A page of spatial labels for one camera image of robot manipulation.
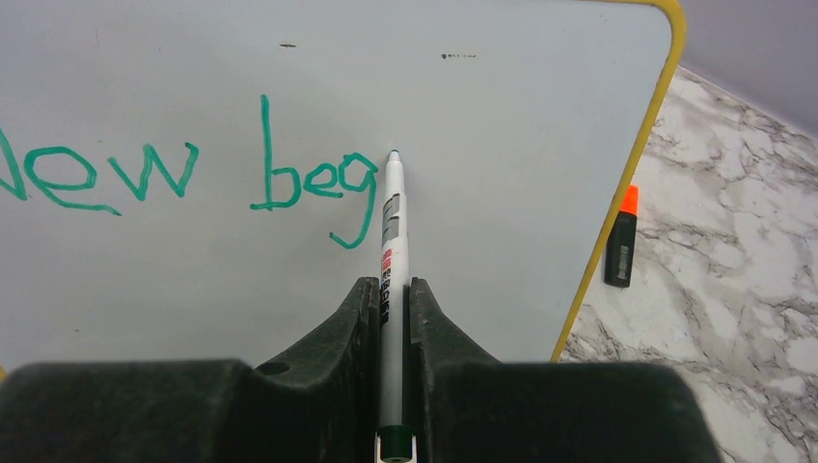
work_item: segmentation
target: highlighter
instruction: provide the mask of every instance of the highlighter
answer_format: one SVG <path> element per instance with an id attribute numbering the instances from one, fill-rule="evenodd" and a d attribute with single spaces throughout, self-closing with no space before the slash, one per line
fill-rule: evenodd
<path id="1" fill-rule="evenodd" d="M 619 209 L 613 229 L 605 248 L 606 284 L 617 287 L 631 285 L 631 269 L 634 266 L 634 243 L 637 239 L 637 212 L 639 209 L 639 187 L 628 186 L 625 201 Z"/>

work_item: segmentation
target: gray wall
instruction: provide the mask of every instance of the gray wall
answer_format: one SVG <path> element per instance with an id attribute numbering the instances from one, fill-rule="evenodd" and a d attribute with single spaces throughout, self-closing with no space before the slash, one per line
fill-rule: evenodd
<path id="1" fill-rule="evenodd" d="M 682 65 L 818 135 L 818 0 L 679 0 Z"/>

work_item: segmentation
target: black highlighter body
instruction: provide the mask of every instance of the black highlighter body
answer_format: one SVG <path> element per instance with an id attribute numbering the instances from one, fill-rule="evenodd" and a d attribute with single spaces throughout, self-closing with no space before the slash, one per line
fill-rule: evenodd
<path id="1" fill-rule="evenodd" d="M 605 249 L 606 284 L 617 287 L 631 285 L 631 270 L 634 267 L 634 243 L 637 238 L 637 216 L 619 211 L 613 222 L 608 246 Z"/>

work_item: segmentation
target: marble surface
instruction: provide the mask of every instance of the marble surface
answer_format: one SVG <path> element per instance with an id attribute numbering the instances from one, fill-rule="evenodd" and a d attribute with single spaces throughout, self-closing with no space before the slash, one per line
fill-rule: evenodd
<path id="1" fill-rule="evenodd" d="M 562 359 L 675 368 L 725 462 L 818 462 L 816 143 L 680 69 L 634 183 L 631 287 L 597 266 Z"/>

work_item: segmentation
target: yellow border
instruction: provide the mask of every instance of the yellow border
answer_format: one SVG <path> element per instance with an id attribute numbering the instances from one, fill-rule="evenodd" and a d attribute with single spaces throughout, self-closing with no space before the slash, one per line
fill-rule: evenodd
<path id="1" fill-rule="evenodd" d="M 605 242 L 608 240 L 608 235 L 611 234 L 611 228 L 614 227 L 614 219 L 619 212 L 619 205 L 625 199 L 625 192 L 628 190 L 628 185 L 631 183 L 631 178 L 634 176 L 634 171 L 637 169 L 637 164 L 647 144 L 647 137 L 650 136 L 650 131 L 653 128 L 653 123 L 656 121 L 656 116 L 659 114 L 659 108 L 662 106 L 662 101 L 665 99 L 665 94 L 668 92 L 670 86 L 670 79 L 673 73 L 676 72 L 676 67 L 679 66 L 679 60 L 682 58 L 682 50 L 685 47 L 685 35 L 687 33 L 687 24 L 685 22 L 685 14 L 682 12 L 682 7 L 676 0 L 592 0 L 610 3 L 629 3 L 642 4 L 656 7 L 668 17 L 670 22 L 670 52 L 665 61 L 665 67 L 662 73 L 659 74 L 659 81 L 656 83 L 656 90 L 653 92 L 653 97 L 650 98 L 650 104 L 647 106 L 647 112 L 644 114 L 641 128 L 637 134 L 637 140 L 634 142 L 634 147 L 631 149 L 631 154 L 628 156 L 628 162 L 625 164 L 625 170 L 622 172 L 622 178 L 619 179 L 619 185 L 616 187 L 616 193 L 611 200 L 611 207 L 608 209 L 608 215 L 605 216 L 605 222 L 602 223 L 602 230 L 599 231 L 599 236 L 596 238 L 596 244 L 593 245 L 593 251 L 590 254 L 590 260 L 586 266 L 586 273 L 583 274 L 583 279 L 580 281 L 580 287 L 577 289 L 577 295 L 574 296 L 574 302 L 571 303 L 571 310 L 568 311 L 568 317 L 565 318 L 565 324 L 562 325 L 562 333 L 559 334 L 557 345 L 554 347 L 554 353 L 551 354 L 551 361 L 559 360 L 559 355 L 565 344 L 568 342 L 568 334 L 571 333 L 571 327 L 574 325 L 574 320 L 577 318 L 577 313 L 580 311 L 580 305 L 586 297 L 587 287 L 590 284 L 590 279 L 596 270 L 596 264 L 602 256 L 602 249 L 605 247 Z"/>

